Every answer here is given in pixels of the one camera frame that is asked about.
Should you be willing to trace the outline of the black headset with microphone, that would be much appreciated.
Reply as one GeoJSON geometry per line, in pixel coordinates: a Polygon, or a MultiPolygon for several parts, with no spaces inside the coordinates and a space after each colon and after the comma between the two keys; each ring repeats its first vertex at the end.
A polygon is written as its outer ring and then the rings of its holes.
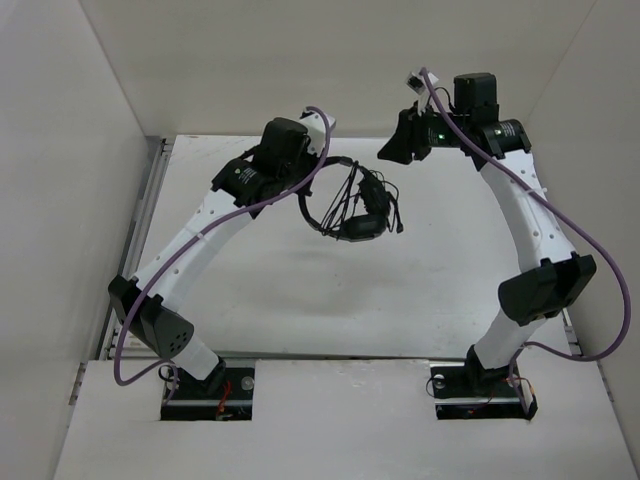
{"type": "Polygon", "coordinates": [[[345,156],[328,157],[324,166],[340,165],[349,173],[321,220],[310,213],[307,195],[297,195],[299,211],[306,223],[322,236],[336,241],[363,242],[385,232],[404,232],[399,209],[400,192],[376,170],[345,156]]]}

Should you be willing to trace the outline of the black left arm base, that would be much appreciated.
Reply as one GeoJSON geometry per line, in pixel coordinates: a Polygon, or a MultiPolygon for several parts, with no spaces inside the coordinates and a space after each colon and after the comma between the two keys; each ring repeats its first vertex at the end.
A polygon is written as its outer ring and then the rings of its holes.
{"type": "Polygon", "coordinates": [[[250,421],[253,413],[255,364],[251,359],[227,361],[222,383],[208,393],[199,382],[182,368],[173,396],[171,393],[173,372],[161,367],[158,376],[164,382],[161,421],[250,421]]]}

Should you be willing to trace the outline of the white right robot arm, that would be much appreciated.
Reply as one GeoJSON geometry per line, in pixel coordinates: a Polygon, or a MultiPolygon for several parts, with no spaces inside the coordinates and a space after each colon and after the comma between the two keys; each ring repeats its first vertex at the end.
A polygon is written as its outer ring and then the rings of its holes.
{"type": "Polygon", "coordinates": [[[537,178],[522,123],[500,119],[496,77],[455,77],[449,108],[438,99],[431,72],[423,69],[413,80],[420,98],[411,158],[424,158],[434,146],[458,148],[469,156],[497,200],[516,248],[519,272],[499,284],[498,313],[470,347],[463,369],[465,386],[484,394],[507,376],[536,330],[575,302],[594,276],[596,263],[579,254],[562,232],[537,178]]]}

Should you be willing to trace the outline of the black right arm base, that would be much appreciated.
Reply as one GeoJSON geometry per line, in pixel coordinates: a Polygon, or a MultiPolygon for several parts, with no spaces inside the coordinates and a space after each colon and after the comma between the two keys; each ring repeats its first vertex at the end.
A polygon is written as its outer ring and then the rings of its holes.
{"type": "Polygon", "coordinates": [[[438,420],[531,421],[538,401],[531,382],[514,372],[500,374],[488,384],[474,387],[463,364],[436,363],[430,366],[426,393],[434,400],[438,420]]]}

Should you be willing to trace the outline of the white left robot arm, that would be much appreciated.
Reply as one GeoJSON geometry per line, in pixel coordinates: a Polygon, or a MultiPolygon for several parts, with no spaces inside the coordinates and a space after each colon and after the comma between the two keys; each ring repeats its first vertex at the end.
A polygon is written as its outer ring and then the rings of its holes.
{"type": "Polygon", "coordinates": [[[214,257],[265,207],[296,196],[307,224],[336,241],[370,241],[386,231],[403,231],[396,187],[349,157],[329,154],[334,126],[334,119],[317,107],[305,108],[297,119],[269,121],[259,143],[218,172],[193,216],[161,252],[134,274],[110,282],[121,333],[132,334],[170,368],[172,391],[182,374],[201,396],[213,396],[223,387],[225,360],[179,310],[214,257]],[[314,177],[333,165],[350,172],[342,195],[316,220],[306,200],[314,177]]]}

